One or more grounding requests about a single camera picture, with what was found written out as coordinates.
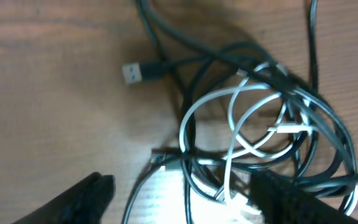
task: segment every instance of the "cable plug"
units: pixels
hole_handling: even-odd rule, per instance
[[[312,132],[316,127],[306,125],[306,124],[297,124],[297,123],[280,123],[275,127],[271,127],[268,131],[275,131],[277,133],[285,133],[285,134],[296,134],[301,131]]]
[[[152,165],[159,164],[166,159],[180,155],[178,149],[152,149],[152,155],[150,157],[150,163]],[[161,166],[165,171],[178,171],[181,170],[180,161],[170,162],[164,166]]]
[[[128,63],[122,66],[122,74],[127,85],[159,80],[167,72],[167,67],[161,61]]]
[[[239,75],[239,76],[245,78],[245,77],[248,75],[248,73],[247,73],[246,71],[244,71],[244,70],[241,70],[241,69],[239,68],[239,69],[237,70],[236,75]]]
[[[216,200],[224,202],[224,192],[223,186],[219,188],[215,193]],[[230,196],[232,198],[231,202],[234,203],[240,210],[245,211],[247,213],[253,215],[260,215],[262,212],[255,206],[249,203],[249,199],[247,196],[240,192],[236,192],[235,190],[230,191]]]

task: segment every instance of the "black cable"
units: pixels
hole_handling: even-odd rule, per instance
[[[346,209],[346,202],[349,198],[349,194],[354,189],[358,182],[357,174],[357,161],[354,150],[354,145],[351,136],[345,127],[341,119],[332,110],[331,106],[326,100],[318,93],[318,61],[316,53],[316,41],[315,41],[315,22],[316,22],[316,9],[317,0],[311,0],[308,5],[308,40],[309,40],[309,52],[310,52],[310,78],[311,86],[305,81],[290,73],[288,77],[284,76],[276,69],[276,61],[259,45],[253,42],[238,42],[235,44],[228,45],[220,51],[214,50],[209,46],[197,43],[190,38],[182,35],[179,31],[172,29],[167,23],[165,23],[156,13],[151,10],[148,0],[138,0],[139,15],[142,19],[146,31],[148,32],[152,43],[155,45],[158,57],[167,66],[167,70],[172,75],[174,81],[177,83],[181,93],[183,94],[183,103],[181,107],[181,115],[183,116],[189,107],[193,104],[194,98],[199,98],[209,93],[216,86],[224,83],[228,78],[236,74],[238,68],[247,72],[247,75],[259,82],[264,82],[270,85],[274,90],[282,93],[284,102],[288,105],[287,114],[289,119],[294,121],[296,117],[294,115],[294,109],[302,110],[306,113],[311,120],[311,124],[317,126],[319,131],[323,133],[327,139],[331,142],[334,148],[337,150],[331,165],[322,173],[316,174],[311,177],[304,177],[305,172],[308,170],[311,161],[314,158],[316,149],[318,146],[318,133],[314,131],[311,135],[310,146],[306,153],[306,157],[303,162],[300,160],[300,147],[307,138],[306,133],[301,133],[293,136],[293,147],[283,156],[274,159],[269,162],[261,164],[246,164],[241,162],[233,162],[233,169],[241,170],[244,172],[255,173],[261,169],[268,169],[269,167],[275,166],[289,158],[292,158],[295,163],[295,175],[293,177],[282,176],[283,179],[294,181],[299,187],[304,190],[310,191],[311,194],[316,197],[344,197],[342,204],[339,208],[340,211]],[[168,59],[167,54],[156,36],[150,22],[156,24],[159,28],[165,31],[168,35],[172,36],[177,41],[191,47],[198,51],[201,56],[185,58],[183,60],[172,62]],[[256,52],[262,57],[259,59],[254,56],[244,54],[231,54],[230,51],[237,49],[249,49]],[[212,63],[218,60],[224,62],[227,66],[232,68],[232,72],[227,75],[217,78],[210,86],[207,86],[206,90],[200,96],[194,96],[198,84],[201,82],[203,77],[206,75],[208,68]],[[182,65],[189,63],[204,61],[196,75],[186,87],[184,82],[181,80],[177,68]],[[267,61],[269,63],[268,70],[271,72],[271,76],[267,77],[253,71],[255,66]],[[306,106],[302,99],[309,98],[311,104]],[[320,109],[333,121],[334,131],[331,130],[325,120],[316,114],[316,110]],[[196,139],[196,126],[194,116],[191,116],[187,127],[185,129],[185,147],[188,150],[187,153],[177,155],[173,158],[169,158],[166,161],[162,161],[160,164],[153,166],[148,173],[146,173],[141,181],[135,185],[134,190],[131,193],[129,202],[126,207],[124,218],[122,223],[125,224],[128,221],[131,208],[133,206],[136,195],[139,193],[141,186],[144,182],[158,169],[171,161],[181,160],[181,168],[183,175],[185,176],[185,212],[186,222],[193,223],[191,217],[191,201],[190,201],[190,189],[193,189],[197,194],[202,197],[216,201],[212,195],[208,195],[202,192],[197,185],[194,183],[191,175],[196,174],[201,180],[205,180],[212,188],[219,188],[222,184],[220,180],[208,175],[205,172],[205,166],[199,165],[196,162],[196,158],[209,158],[215,163],[213,165],[223,166],[225,161],[220,159],[219,156],[206,156],[204,151],[199,150],[195,147]],[[344,177],[332,177],[338,170],[341,163],[344,162],[347,175]]]

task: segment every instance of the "black object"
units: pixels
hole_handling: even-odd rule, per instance
[[[100,223],[115,194],[114,176],[94,172],[14,224]]]
[[[349,130],[346,128],[340,117],[331,108],[329,103],[318,92],[319,74],[315,38],[316,10],[318,0],[305,1],[307,4],[306,18],[310,50],[310,84],[305,82],[302,78],[297,77],[291,71],[289,71],[287,78],[277,73],[278,71],[276,69],[276,64],[278,62],[254,40],[236,42],[227,45],[220,50],[216,50],[203,43],[194,41],[193,39],[183,35],[179,30],[172,28],[169,23],[165,22],[157,13],[155,13],[149,2],[149,0],[137,0],[139,16],[145,26],[148,35],[150,36],[152,43],[155,46],[158,59],[160,60],[161,64],[171,65],[169,67],[169,74],[183,95],[180,119],[184,116],[189,107],[197,98],[202,97],[204,94],[207,94],[220,84],[224,83],[228,78],[235,75],[239,68],[243,71],[246,71],[247,76],[252,80],[267,83],[275,91],[282,93],[282,99],[287,102],[287,105],[291,106],[291,108],[288,107],[287,111],[288,121],[296,121],[297,118],[293,115],[295,110],[302,110],[305,114],[307,114],[310,118],[311,124],[318,127],[320,133],[331,142],[336,150],[336,153],[332,163],[326,170],[319,174],[305,177],[304,174],[308,170],[318,147],[319,133],[317,131],[313,131],[313,134],[310,138],[310,146],[304,159],[301,159],[300,157],[300,149],[307,138],[307,134],[301,133],[293,141],[293,147],[282,157],[261,164],[248,164],[234,161],[232,163],[233,168],[246,173],[257,174],[261,170],[273,167],[287,159],[292,159],[295,167],[294,177],[280,176],[281,179],[287,181],[294,179],[294,182],[299,188],[307,191],[308,194],[311,194],[316,198],[343,197],[342,204],[338,210],[341,213],[347,212],[349,210],[349,206],[352,205],[351,202],[354,200],[354,198],[351,197],[351,192],[355,189],[356,184],[358,183],[357,159]],[[165,47],[160,41],[157,33],[154,31],[157,27],[181,44],[189,47],[191,50],[195,50],[196,52],[200,53],[200,55],[197,57],[204,56],[204,62],[202,66],[200,66],[200,69],[197,71],[188,85],[186,85],[183,81],[181,75],[178,72],[178,69],[182,65],[196,61],[194,60],[195,58],[186,58],[178,62],[170,60]],[[247,52],[251,51],[252,54],[233,54],[233,50],[247,50]],[[232,68],[232,71],[225,76],[213,80],[212,84],[208,85],[206,89],[201,89],[200,83],[205,83],[204,77],[207,76],[208,68],[215,61],[219,61],[229,68]],[[268,62],[270,66],[266,69],[271,74],[275,75],[265,76],[259,73],[255,73],[255,66],[262,62]],[[303,95],[302,97],[294,94],[293,90],[295,87]],[[305,104],[301,102],[301,99],[304,98],[304,96],[312,99],[312,104],[310,104],[310,107],[305,106]],[[320,111],[325,113],[334,123],[333,129],[331,129],[330,125],[325,121],[325,119],[319,115],[318,112]],[[131,196],[129,197],[127,207],[124,212],[124,217],[122,219],[123,224],[128,222],[132,205],[142,184],[144,184],[144,182],[158,169],[158,167],[168,164],[172,162],[171,160],[175,159],[175,162],[180,160],[181,169],[185,176],[184,194],[186,222],[187,224],[193,223],[191,217],[190,190],[193,189],[198,195],[208,200],[211,197],[209,197],[206,192],[203,192],[201,189],[196,187],[196,184],[194,183],[191,176],[197,175],[200,177],[200,179],[206,180],[205,182],[208,183],[212,189],[218,189],[222,186],[222,182],[219,179],[213,177],[213,175],[209,175],[209,173],[211,173],[209,166],[207,167],[197,163],[196,159],[200,157],[206,158],[205,154],[209,152],[209,150],[196,147],[195,139],[196,125],[195,118],[192,116],[188,122],[187,128],[185,129],[185,147],[187,150],[186,154],[181,154],[177,157],[170,157],[166,161],[156,163],[152,169],[140,177],[140,180],[134,186]],[[212,164],[212,166],[224,165],[224,161],[220,159],[219,154],[209,154],[209,156],[211,156],[209,159],[212,159],[215,163]],[[342,164],[344,165],[347,174],[340,177],[333,177],[333,175],[338,171]]]
[[[271,171],[252,175],[250,199],[262,211],[267,224],[358,224],[354,218],[278,178]]]

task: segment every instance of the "wood grain surface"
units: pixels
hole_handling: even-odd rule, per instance
[[[215,47],[247,33],[307,76],[303,1],[169,0],[157,1],[156,9]],[[194,54],[163,41],[174,58]],[[317,41],[321,92],[349,127],[358,157],[358,1],[320,0]],[[122,64],[154,58],[132,0],[0,0],[0,223],[23,217],[93,171],[116,176],[116,197],[103,223],[120,223],[150,150],[178,129],[169,80],[124,84]],[[228,127],[223,116],[215,118],[200,121],[197,141],[222,149]],[[327,151],[319,150],[315,167],[330,163]],[[184,223],[181,182],[179,172],[153,176],[130,223]],[[196,223],[232,219],[224,207],[197,196],[193,213]]]

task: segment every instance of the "white cable coil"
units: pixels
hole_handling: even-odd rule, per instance
[[[262,71],[264,68],[268,67],[268,63],[262,63],[259,66],[257,66],[255,68],[255,72],[260,72]],[[277,68],[284,74],[287,75],[287,70],[285,69],[285,67],[283,65],[278,64]],[[250,222],[248,219],[244,218],[241,214],[240,211],[244,211],[244,212],[248,212],[254,215],[258,215],[260,214],[260,211],[248,206],[248,205],[241,205],[239,206],[238,203],[233,203],[233,198],[231,197],[231,189],[230,189],[230,174],[231,174],[231,164],[232,164],[232,160],[237,158],[237,157],[241,157],[243,155],[246,155],[248,153],[251,153],[257,157],[260,158],[264,158],[264,159],[276,159],[279,158],[281,156],[283,156],[284,154],[286,154],[291,148],[292,148],[292,143],[289,144],[287,147],[285,147],[284,149],[282,149],[281,151],[275,152],[275,153],[266,153],[266,152],[262,152],[260,150],[258,150],[258,148],[260,148],[263,144],[265,144],[272,136],[275,132],[277,133],[299,133],[301,131],[306,131],[308,132],[308,136],[311,136],[311,133],[313,131],[318,131],[318,129],[314,126],[310,126],[310,122],[309,122],[309,118],[308,116],[304,113],[304,112],[300,112],[300,117],[302,120],[301,124],[296,124],[296,123],[282,123],[283,121],[283,117],[285,115],[287,106],[285,103],[283,103],[283,105],[281,106],[280,112],[276,118],[275,121],[275,126],[271,127],[268,129],[268,133],[262,138],[260,139],[258,142],[256,142],[255,144],[251,144],[248,140],[246,140],[246,138],[240,134],[240,128],[242,127],[242,125],[245,123],[246,119],[257,109],[259,109],[261,106],[263,106],[264,104],[268,103],[269,101],[272,101],[274,99],[280,98],[281,97],[281,93],[275,92],[263,99],[261,99],[259,102],[257,102],[256,104],[254,104],[253,106],[251,106],[239,119],[239,121],[237,122],[237,124],[234,122],[234,118],[233,118],[233,108],[234,108],[234,103],[238,97],[238,94],[244,91],[250,91],[250,90],[269,90],[270,87],[267,84],[264,83],[258,83],[258,84],[247,84],[248,82],[248,78],[246,77],[246,72],[239,70],[239,72],[237,73],[239,75],[244,76],[244,79],[240,82],[240,84],[238,86],[232,86],[232,87],[227,87],[227,88],[222,88],[220,90],[216,90],[213,91],[211,93],[208,93],[205,96],[202,96],[200,99],[198,99],[197,101],[195,101],[193,103],[193,105],[189,108],[189,110],[186,112],[186,114],[184,115],[181,125],[180,125],[180,130],[179,130],[179,147],[181,149],[182,152],[186,152],[186,146],[185,146],[185,129],[186,129],[186,125],[191,117],[191,115],[203,104],[205,104],[206,102],[213,100],[215,98],[219,98],[221,96],[225,96],[225,95],[232,95],[232,98],[229,102],[229,106],[227,109],[227,120],[229,123],[230,128],[232,129],[232,137],[231,137],[231,142],[229,145],[229,149],[227,150],[227,154],[226,156],[223,157],[223,159],[227,160],[226,162],[226,168],[224,171],[224,183],[223,183],[223,193],[224,193],[224,201],[225,204],[228,207],[237,207],[237,211],[238,213],[236,213],[238,215],[238,221],[240,221],[241,223],[246,223],[246,224],[250,224],[252,222]],[[303,98],[303,102],[306,106],[309,106],[311,103],[311,100],[308,98]],[[236,151],[234,152],[234,147],[236,145],[236,142],[239,142],[239,144],[243,147],[242,150],[240,151]],[[211,161],[209,160],[199,160],[198,161],[200,164],[210,164]],[[358,201],[358,184],[356,185],[356,188],[354,189],[354,191],[351,193],[351,196],[349,197],[347,203],[346,203],[346,209],[345,209],[345,214],[346,215],[350,215],[354,208],[356,207]]]

